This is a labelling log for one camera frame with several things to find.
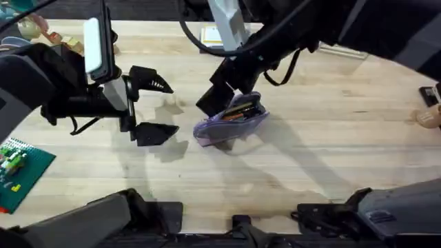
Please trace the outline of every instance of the purple pouch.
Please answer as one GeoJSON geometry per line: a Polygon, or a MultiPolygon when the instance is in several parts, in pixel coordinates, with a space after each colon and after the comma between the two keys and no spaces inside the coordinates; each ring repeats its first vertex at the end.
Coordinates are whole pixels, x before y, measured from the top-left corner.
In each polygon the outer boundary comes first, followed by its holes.
{"type": "Polygon", "coordinates": [[[225,111],[198,123],[196,127],[194,127],[193,135],[199,145],[203,147],[228,141],[233,138],[247,136],[253,133],[268,115],[269,112],[260,104],[260,93],[252,92],[251,94],[237,95],[233,98],[225,111]],[[222,119],[227,110],[250,101],[256,101],[257,107],[263,114],[244,121],[225,121],[222,119]]]}

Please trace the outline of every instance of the white device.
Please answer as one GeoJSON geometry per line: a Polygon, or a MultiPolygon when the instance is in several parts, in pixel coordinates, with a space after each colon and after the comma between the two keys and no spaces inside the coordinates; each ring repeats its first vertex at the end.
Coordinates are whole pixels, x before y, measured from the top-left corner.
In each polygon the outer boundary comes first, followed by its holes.
{"type": "Polygon", "coordinates": [[[103,63],[98,19],[91,18],[87,20],[83,24],[83,33],[85,72],[89,74],[99,69],[103,63]]]}
{"type": "Polygon", "coordinates": [[[225,51],[234,51],[248,41],[238,0],[208,0],[225,51]]]}

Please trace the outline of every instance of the light wood tabletop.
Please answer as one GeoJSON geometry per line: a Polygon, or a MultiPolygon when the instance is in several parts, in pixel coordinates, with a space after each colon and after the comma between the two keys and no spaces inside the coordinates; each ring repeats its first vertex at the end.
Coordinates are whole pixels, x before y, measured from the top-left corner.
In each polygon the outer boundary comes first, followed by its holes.
{"type": "MultiPolygon", "coordinates": [[[[53,20],[50,27],[82,39],[82,23],[53,20]]],[[[201,25],[189,23],[196,34],[201,25]]],[[[0,215],[1,226],[27,225],[133,187],[181,201],[183,231],[225,231],[232,215],[249,214],[265,231],[296,233],[288,214],[298,203],[342,202],[363,187],[441,174],[441,131],[409,120],[424,107],[418,88],[434,82],[398,64],[303,52],[287,85],[259,79],[255,90],[271,115],[255,134],[224,149],[202,148],[192,130],[205,115],[195,104],[222,59],[199,54],[174,22],[115,21],[113,29],[117,65],[125,73],[132,65],[155,68],[175,91],[142,92],[138,120],[178,125],[179,132],[163,146],[137,147],[116,120],[72,137],[69,119],[52,127],[35,111],[11,136],[57,158],[16,213],[0,215]]],[[[270,74],[282,79],[288,63],[270,74]]]]}

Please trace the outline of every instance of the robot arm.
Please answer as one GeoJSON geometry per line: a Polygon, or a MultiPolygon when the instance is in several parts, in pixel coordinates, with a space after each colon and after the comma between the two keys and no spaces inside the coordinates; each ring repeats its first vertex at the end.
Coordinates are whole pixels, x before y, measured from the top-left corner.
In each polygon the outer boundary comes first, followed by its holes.
{"type": "Polygon", "coordinates": [[[319,41],[368,52],[441,80],[439,1],[245,0],[245,5],[264,26],[243,48],[287,22],[262,45],[222,62],[210,79],[213,86],[197,104],[208,116],[225,109],[233,90],[250,93],[260,74],[277,69],[280,60],[296,52],[292,73],[300,51],[315,51],[319,41]]]}
{"type": "Polygon", "coordinates": [[[177,132],[178,127],[172,125],[137,125],[134,103],[139,100],[139,90],[168,94],[173,90],[150,68],[132,66],[129,75],[121,75],[115,65],[113,43],[118,36],[112,30],[110,11],[104,0],[98,4],[98,14],[84,25],[86,58],[64,45],[42,43],[0,52],[0,142],[40,106],[41,115],[52,125],[58,118],[70,117],[74,124],[71,135],[80,134],[101,118],[118,118],[121,132],[129,132],[138,146],[161,145],[177,132]],[[94,84],[88,84],[86,71],[94,84]],[[75,117],[93,119],[77,130],[75,117]]]}

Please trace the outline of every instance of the green lego baseplate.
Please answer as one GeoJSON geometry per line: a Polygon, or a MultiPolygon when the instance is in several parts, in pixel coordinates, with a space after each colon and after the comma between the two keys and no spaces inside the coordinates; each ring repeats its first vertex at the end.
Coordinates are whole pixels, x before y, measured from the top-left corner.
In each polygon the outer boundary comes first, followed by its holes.
{"type": "Polygon", "coordinates": [[[0,212],[13,214],[55,157],[15,138],[4,142],[0,147],[0,212]]]}

